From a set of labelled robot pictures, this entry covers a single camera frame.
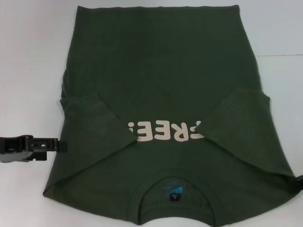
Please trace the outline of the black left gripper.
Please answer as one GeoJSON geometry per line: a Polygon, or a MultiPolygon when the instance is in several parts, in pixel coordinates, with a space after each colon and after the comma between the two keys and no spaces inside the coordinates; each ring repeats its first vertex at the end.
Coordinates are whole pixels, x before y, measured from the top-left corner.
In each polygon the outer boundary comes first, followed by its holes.
{"type": "Polygon", "coordinates": [[[47,152],[67,152],[66,141],[57,138],[33,138],[31,135],[0,138],[0,162],[46,161],[47,152]]]}

